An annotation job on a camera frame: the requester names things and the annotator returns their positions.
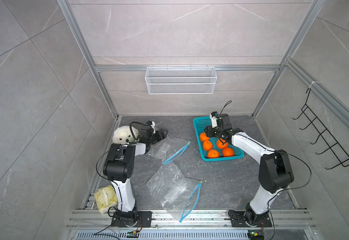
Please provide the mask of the orange six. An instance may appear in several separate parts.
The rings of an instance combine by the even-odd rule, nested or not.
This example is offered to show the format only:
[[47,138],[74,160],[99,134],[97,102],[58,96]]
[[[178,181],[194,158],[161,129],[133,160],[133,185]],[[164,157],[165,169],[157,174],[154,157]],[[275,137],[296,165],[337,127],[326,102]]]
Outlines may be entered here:
[[216,141],[216,146],[217,146],[218,149],[223,150],[223,149],[228,147],[228,142],[223,140],[223,139],[218,139]]

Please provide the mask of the orange one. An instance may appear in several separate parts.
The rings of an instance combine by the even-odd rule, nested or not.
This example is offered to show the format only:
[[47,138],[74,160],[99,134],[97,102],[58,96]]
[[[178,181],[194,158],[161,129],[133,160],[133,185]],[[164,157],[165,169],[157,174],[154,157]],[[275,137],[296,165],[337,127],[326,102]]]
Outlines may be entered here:
[[224,158],[235,156],[234,150],[229,148],[229,147],[222,149],[221,152],[222,152],[222,155],[223,155]]

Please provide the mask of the orange three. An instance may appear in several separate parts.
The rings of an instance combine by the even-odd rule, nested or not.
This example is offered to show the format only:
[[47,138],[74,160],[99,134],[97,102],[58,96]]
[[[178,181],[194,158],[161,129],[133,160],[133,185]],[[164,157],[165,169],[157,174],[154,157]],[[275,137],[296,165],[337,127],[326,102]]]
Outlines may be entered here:
[[200,140],[201,142],[209,141],[209,137],[206,135],[206,133],[201,133],[201,134],[199,135],[199,140]]

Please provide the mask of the orange four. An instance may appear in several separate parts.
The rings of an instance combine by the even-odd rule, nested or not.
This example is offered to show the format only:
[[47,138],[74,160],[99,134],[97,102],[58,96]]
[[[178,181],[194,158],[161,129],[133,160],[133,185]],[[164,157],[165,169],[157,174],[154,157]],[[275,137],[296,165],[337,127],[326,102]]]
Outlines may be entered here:
[[202,149],[204,150],[204,151],[210,151],[210,150],[212,150],[213,149],[213,144],[212,144],[212,142],[211,141],[209,141],[209,140],[207,140],[207,141],[203,141],[202,142]]

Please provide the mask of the orange two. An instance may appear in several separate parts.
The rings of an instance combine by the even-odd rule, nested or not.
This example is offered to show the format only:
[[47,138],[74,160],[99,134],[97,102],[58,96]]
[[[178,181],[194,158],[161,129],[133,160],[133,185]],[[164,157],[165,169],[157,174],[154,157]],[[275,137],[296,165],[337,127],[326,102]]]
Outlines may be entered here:
[[217,150],[211,149],[207,152],[207,158],[208,159],[215,159],[215,158],[219,158],[220,154]]

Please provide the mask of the clear zip-top bag blue seal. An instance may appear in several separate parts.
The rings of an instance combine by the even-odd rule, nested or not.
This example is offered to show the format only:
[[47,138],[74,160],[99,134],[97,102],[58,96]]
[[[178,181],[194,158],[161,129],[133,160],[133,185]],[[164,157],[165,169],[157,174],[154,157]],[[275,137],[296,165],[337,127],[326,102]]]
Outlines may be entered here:
[[147,183],[152,198],[180,223],[196,207],[201,186],[202,181],[186,178],[174,163],[163,164]]

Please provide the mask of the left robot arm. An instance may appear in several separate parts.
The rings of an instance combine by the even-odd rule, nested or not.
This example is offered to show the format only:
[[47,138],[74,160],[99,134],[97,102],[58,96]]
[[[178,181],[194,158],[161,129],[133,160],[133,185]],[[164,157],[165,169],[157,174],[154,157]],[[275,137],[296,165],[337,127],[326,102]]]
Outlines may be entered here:
[[103,166],[104,177],[115,189],[118,206],[116,217],[132,224],[138,220],[136,200],[133,196],[131,176],[134,170],[135,157],[148,153],[151,145],[164,140],[168,130],[156,129],[154,122],[142,124],[141,129],[121,126],[114,131],[109,151]]

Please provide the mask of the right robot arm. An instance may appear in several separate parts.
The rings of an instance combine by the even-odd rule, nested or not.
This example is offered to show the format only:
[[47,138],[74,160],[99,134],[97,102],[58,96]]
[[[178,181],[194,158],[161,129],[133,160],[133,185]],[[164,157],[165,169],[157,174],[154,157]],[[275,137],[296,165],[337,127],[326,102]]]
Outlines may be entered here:
[[227,114],[212,112],[209,118],[211,125],[204,128],[207,137],[225,140],[259,163],[260,186],[247,204],[244,217],[250,227],[265,223],[269,207],[276,196],[294,181],[288,154],[284,150],[277,151],[261,144],[239,128],[234,129]]

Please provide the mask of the teal plastic basket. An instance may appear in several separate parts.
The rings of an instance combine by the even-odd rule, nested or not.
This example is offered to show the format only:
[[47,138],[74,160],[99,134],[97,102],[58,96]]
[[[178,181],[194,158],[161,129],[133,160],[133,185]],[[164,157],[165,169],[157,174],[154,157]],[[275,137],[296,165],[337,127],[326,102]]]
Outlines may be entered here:
[[228,147],[231,148],[234,151],[234,156],[231,157],[224,157],[222,155],[222,149],[219,149],[216,145],[216,142],[218,141],[218,138],[209,138],[209,141],[212,143],[213,150],[216,150],[219,152],[219,158],[208,158],[207,157],[207,151],[205,151],[202,147],[202,141],[199,138],[199,135],[204,133],[204,129],[207,126],[211,126],[211,120],[209,116],[206,117],[196,117],[193,119],[193,126],[196,134],[197,144],[200,150],[200,156],[204,161],[230,161],[235,159],[240,159],[244,157],[244,151],[242,151],[240,148],[235,147],[231,144],[228,144]]

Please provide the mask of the white plush dog toy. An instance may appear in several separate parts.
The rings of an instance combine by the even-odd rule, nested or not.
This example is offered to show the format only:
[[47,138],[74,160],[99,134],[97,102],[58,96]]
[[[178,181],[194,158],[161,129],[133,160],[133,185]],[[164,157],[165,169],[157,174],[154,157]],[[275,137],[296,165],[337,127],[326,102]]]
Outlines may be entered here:
[[139,135],[139,131],[132,127],[132,131],[135,137],[133,137],[131,129],[129,126],[122,126],[114,131],[112,141],[114,144],[127,145],[129,143],[135,142]]

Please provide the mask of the yellow plush toy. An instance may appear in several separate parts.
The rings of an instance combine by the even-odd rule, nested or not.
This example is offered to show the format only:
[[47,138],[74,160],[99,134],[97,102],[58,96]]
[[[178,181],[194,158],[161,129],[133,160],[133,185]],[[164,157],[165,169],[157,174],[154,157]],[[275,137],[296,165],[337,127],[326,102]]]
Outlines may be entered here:
[[111,185],[98,189],[94,196],[100,214],[107,213],[111,207],[118,207],[117,195]]

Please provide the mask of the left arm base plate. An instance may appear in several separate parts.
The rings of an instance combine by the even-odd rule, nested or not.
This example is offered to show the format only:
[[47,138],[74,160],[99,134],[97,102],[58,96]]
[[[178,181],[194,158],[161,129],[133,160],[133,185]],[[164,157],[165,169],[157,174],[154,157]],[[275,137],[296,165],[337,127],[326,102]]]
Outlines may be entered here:
[[152,212],[151,211],[131,211],[131,212],[120,212],[116,211],[114,213],[111,226],[112,227],[122,227],[122,228],[134,228],[142,227],[149,228],[152,222]]

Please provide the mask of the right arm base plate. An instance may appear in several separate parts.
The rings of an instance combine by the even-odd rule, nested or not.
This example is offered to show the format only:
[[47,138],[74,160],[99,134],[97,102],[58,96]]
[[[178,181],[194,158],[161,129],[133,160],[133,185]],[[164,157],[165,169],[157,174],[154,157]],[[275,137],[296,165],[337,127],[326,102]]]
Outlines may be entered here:
[[272,227],[272,223],[268,212],[257,215],[254,214],[251,210],[248,211],[235,211],[229,210],[228,216],[230,218],[231,226],[234,228],[240,227],[252,227],[252,228],[268,228]]

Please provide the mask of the aluminium mounting rail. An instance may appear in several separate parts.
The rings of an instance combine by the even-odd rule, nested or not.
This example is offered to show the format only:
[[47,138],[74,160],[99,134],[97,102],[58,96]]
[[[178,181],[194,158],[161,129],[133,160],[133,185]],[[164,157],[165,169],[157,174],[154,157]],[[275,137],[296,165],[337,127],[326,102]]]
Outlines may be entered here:
[[[198,230],[198,229],[232,229],[228,210],[193,210],[181,223],[164,210],[151,210],[152,222],[149,228]],[[307,210],[272,210],[269,214],[272,227],[256,228],[280,230],[315,230],[316,226]],[[67,229],[102,229],[109,226],[112,217],[101,215],[97,210],[75,210],[65,221]],[[240,227],[238,229],[255,229]]]

